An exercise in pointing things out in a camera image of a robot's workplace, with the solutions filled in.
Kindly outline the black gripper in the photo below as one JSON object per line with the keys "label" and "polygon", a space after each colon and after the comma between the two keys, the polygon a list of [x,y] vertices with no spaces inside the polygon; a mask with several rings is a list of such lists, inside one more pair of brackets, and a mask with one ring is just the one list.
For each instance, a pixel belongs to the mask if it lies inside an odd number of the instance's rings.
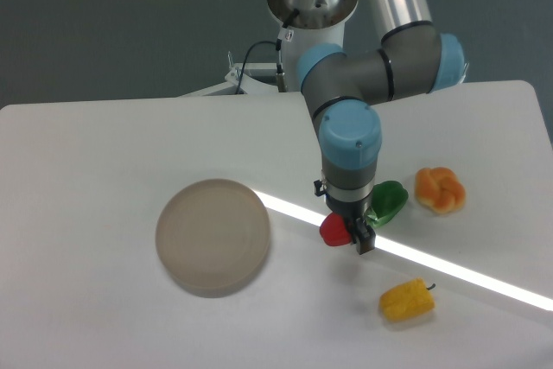
{"label": "black gripper", "polygon": [[324,197],[327,207],[345,222],[358,254],[375,249],[376,233],[364,218],[372,203],[373,181],[355,189],[337,188],[327,179],[314,181],[315,195]]}

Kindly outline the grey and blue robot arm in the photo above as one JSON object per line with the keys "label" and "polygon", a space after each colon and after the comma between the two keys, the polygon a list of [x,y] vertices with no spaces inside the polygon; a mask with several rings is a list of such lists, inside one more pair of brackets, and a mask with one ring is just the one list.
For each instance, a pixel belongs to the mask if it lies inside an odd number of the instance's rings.
{"label": "grey and blue robot arm", "polygon": [[435,28],[426,0],[370,0],[380,46],[349,57],[345,25],[359,0],[267,0],[279,22],[276,78],[281,90],[304,97],[321,149],[315,193],[330,208],[339,244],[371,251],[382,144],[376,104],[460,84],[467,71],[462,46]]}

